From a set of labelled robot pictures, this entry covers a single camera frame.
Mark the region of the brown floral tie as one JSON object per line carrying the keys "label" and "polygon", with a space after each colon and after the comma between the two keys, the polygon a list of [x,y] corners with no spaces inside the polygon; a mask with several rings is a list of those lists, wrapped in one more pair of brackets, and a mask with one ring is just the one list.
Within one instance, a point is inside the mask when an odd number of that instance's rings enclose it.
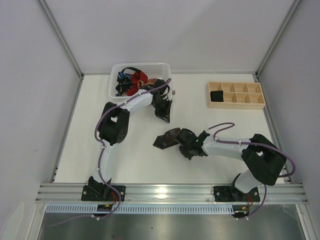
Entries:
{"label": "brown floral tie", "polygon": [[178,145],[179,143],[177,142],[176,137],[180,133],[180,131],[181,129],[179,127],[166,131],[163,135],[159,135],[156,137],[153,146],[158,149],[164,150]]}

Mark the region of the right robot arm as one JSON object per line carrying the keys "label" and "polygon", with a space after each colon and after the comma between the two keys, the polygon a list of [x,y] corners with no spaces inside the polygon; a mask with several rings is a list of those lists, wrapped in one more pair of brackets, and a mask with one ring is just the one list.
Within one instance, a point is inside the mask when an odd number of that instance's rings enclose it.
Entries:
{"label": "right robot arm", "polygon": [[195,135],[184,128],[175,141],[179,143],[180,153],[189,160],[222,156],[245,163],[247,170],[239,173],[230,185],[214,187],[216,202],[245,202],[248,197],[254,202],[260,201],[258,186],[274,186],[287,160],[275,145],[257,133],[251,138],[233,140],[218,138],[206,131]]}

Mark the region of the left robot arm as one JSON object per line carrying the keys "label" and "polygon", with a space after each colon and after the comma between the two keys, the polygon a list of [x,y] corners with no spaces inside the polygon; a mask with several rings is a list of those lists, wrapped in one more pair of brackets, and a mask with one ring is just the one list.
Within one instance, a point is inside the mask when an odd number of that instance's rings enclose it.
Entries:
{"label": "left robot arm", "polygon": [[122,143],[129,129],[130,116],[140,109],[153,106],[154,115],[169,123],[172,100],[169,83],[171,78],[157,78],[154,84],[142,86],[133,96],[119,103],[107,102],[98,120],[94,138],[101,144],[101,151],[95,172],[89,177],[87,185],[82,190],[82,201],[107,201],[111,193],[117,194],[117,200],[122,199],[119,190],[111,186],[112,167],[115,162],[114,153]]}

